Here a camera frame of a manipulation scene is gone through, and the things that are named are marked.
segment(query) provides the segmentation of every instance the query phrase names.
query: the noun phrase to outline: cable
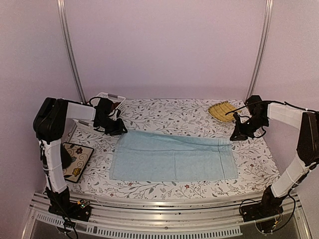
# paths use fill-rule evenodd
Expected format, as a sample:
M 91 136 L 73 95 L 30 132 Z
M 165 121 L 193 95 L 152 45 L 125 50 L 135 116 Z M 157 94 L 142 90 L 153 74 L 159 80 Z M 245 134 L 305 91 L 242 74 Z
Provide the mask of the cable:
M 246 107 L 248 107 L 248 106 L 252 106 L 252 105 L 254 105 L 254 104 L 259 104 L 259 103 L 278 103 L 278 104 L 284 105 L 284 103 L 279 102 L 279 101 L 258 101 L 258 102 L 254 102 L 254 103 L 251 103 L 251 104 L 248 104 L 248 105 L 244 105 L 244 106 L 239 107 L 238 109 L 235 109 L 235 110 L 233 110 L 233 111 L 227 112 L 225 115 L 228 115 L 228 114 L 230 114 L 230 113 L 236 112 L 236 111 L 241 110 L 241 109 L 243 109 L 243 108 L 246 108 Z
M 49 182 L 49 185 L 50 185 L 50 189 L 53 190 L 53 189 L 52 189 L 52 184 L 51 184 L 50 178 L 47 177 L 47 179 L 48 179 L 48 182 Z M 74 238 L 70 237 L 68 233 L 66 233 L 66 223 L 68 223 L 68 224 L 71 225 L 72 229 L 74 230 L 76 239 L 79 239 L 79 235 L 78 235 L 77 231 L 75 230 L 75 226 L 73 225 L 73 222 L 71 221 L 70 217 L 67 215 L 67 213 L 63 210 L 63 208 L 61 207 L 61 205 L 60 205 L 60 204 L 58 203 L 58 201 L 56 200 L 53 191 L 52 191 L 52 196 L 53 196 L 53 198 L 54 198 L 54 202 L 58 205 L 58 207 L 61 209 L 61 211 L 62 211 L 63 214 L 65 215 L 65 216 L 62 216 L 62 219 L 64 220 L 64 224 L 63 224 L 63 225 L 64 225 L 64 234 L 65 234 L 68 238 L 74 239 Z
M 240 116 L 238 115 L 240 118 L 249 118 L 248 116 Z
M 93 130 L 95 130 L 97 132 L 105 133 L 105 130 L 99 130 L 99 128 L 94 128 Z
M 244 201 L 242 201 L 241 204 L 239 205 L 239 214 L 240 214 L 241 216 L 243 216 L 243 214 L 241 213 L 240 209 L 241 209 L 241 207 L 243 206 L 243 203 L 244 203 L 244 202 L 247 202 L 247 201 L 252 201 L 252 202 L 254 202 L 254 203 L 259 203 L 258 201 L 255 201 L 255 200 L 253 200 L 253 199 L 245 199 Z
M 266 131 L 263 126 L 261 126 L 261 129 L 264 131 L 263 134 L 261 136 L 255 136 L 255 138 L 261 138 L 262 136 L 266 134 Z
M 291 190 L 292 190 L 292 189 L 290 189 L 290 190 L 288 191 L 288 196 L 294 201 L 294 209 L 293 209 L 292 213 L 290 214 L 288 220 L 287 220 L 280 228 L 277 228 L 277 229 L 276 229 L 277 223 L 280 222 L 280 221 L 279 221 L 280 219 L 281 219 L 281 221 L 282 221 L 282 217 L 283 217 L 282 213 L 279 213 L 279 212 L 278 212 L 278 213 L 279 213 L 279 218 L 276 219 L 275 225 L 272 226 L 272 228 L 275 227 L 275 229 L 274 229 L 274 230 L 270 229 L 270 231 L 267 231 L 267 232 L 261 232 L 261 231 L 257 228 L 257 225 L 256 225 L 256 223 L 255 223 L 255 226 L 256 226 L 256 228 L 257 228 L 257 230 L 258 230 L 259 232 L 261 232 L 261 233 L 264 234 L 264 235 L 272 234 L 272 233 L 274 233 L 274 232 L 277 232 L 277 231 L 281 230 L 283 227 L 285 227 L 285 226 L 290 222 L 291 218 L 293 217 L 293 215 L 294 215 L 294 213 L 295 213 L 295 209 L 296 209 L 296 200 L 290 195 Z
M 90 106 L 92 106 L 92 107 L 93 107 L 93 105 L 92 105 L 91 101 L 92 101 L 93 99 L 105 99 L 105 98 L 100 97 L 100 96 L 92 97 L 92 98 L 89 100 L 89 105 L 90 105 Z M 113 101 L 111 101 L 111 102 L 112 102 L 112 106 L 114 106 L 114 110 L 113 110 L 113 114 L 108 115 L 108 117 L 111 117 L 111 116 L 115 115 L 115 112 L 116 112 L 116 109 L 115 109 L 115 108 L 116 108 L 116 107 L 115 107 L 115 103 L 114 103 Z
M 314 111 L 314 110 L 307 110 L 307 109 L 305 109 L 305 108 L 301 108 L 301 107 L 298 107 L 298 106 L 294 106 L 294 105 L 292 105 L 292 104 L 289 104 L 287 101 L 285 101 L 285 104 L 286 104 L 287 106 L 290 106 L 290 107 L 296 108 L 296 109 L 298 109 L 298 110 L 302 110 L 302 111 L 309 111 L 309 112 L 313 112 L 313 113 L 318 113 L 318 111 Z
M 279 231 L 280 229 L 282 229 L 285 225 L 288 224 L 288 222 L 290 222 L 291 218 L 293 217 L 294 213 L 295 213 L 295 209 L 296 209 L 296 200 L 290 195 L 292 188 L 288 191 L 288 196 L 294 201 L 294 209 L 293 212 L 291 213 L 290 217 L 288 218 L 288 220 L 285 222 L 285 224 L 283 224 L 280 228 L 278 229 L 274 229 L 272 232 L 276 232 Z

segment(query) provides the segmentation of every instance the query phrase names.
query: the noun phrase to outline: yellow woven basket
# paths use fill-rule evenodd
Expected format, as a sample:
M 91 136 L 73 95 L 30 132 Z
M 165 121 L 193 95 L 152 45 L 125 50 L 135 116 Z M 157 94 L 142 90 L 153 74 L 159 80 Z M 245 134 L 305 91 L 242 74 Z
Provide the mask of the yellow woven basket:
M 228 115 L 225 114 L 235 109 L 236 108 L 233 105 L 231 105 L 228 101 L 223 101 L 209 107 L 208 112 L 218 121 L 228 123 L 234 120 L 234 113 L 230 113 Z

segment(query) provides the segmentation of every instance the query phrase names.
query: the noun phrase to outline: pink wall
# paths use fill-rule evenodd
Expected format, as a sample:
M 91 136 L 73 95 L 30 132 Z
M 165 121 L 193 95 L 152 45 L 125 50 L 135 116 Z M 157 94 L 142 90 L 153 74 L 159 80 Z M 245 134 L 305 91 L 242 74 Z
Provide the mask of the pink wall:
M 265 1 L 68 0 L 87 96 L 243 99 Z
M 78 98 L 56 1 L 1 1 L 0 32 L 0 238 L 17 239 L 44 185 L 33 119 L 45 97 Z
M 269 38 L 255 94 L 319 110 L 319 1 L 274 2 Z M 283 172 L 297 148 L 298 131 L 272 121 L 265 140 Z M 297 190 L 311 232 L 319 239 L 319 170 Z

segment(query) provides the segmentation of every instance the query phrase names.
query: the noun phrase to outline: light blue towel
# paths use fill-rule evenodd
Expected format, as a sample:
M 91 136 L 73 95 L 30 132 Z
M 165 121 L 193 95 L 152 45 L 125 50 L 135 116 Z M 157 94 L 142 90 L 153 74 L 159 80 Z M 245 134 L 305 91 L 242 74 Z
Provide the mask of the light blue towel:
M 237 178 L 231 141 L 131 130 L 119 139 L 110 178 L 125 181 L 215 181 Z

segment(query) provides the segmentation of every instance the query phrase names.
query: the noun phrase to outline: vent grille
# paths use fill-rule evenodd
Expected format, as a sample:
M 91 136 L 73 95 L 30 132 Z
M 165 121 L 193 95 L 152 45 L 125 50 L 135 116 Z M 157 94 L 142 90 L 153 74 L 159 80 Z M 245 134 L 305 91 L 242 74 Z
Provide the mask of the vent grille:
M 36 218 L 44 223 L 48 223 L 56 227 L 63 227 L 64 221 L 59 216 L 53 216 L 38 212 Z M 86 231 L 83 232 L 86 234 L 111 239 L 219 239 L 242 235 L 239 226 L 218 230 L 187 233 L 137 233 L 87 225 Z
M 48 223 L 56 227 L 61 227 L 61 228 L 64 227 L 63 226 L 64 220 L 58 216 L 51 216 L 51 215 L 38 212 L 36 218 L 41 222 Z
M 136 233 L 88 226 L 86 233 L 115 239 L 210 239 L 241 236 L 240 227 L 189 233 Z

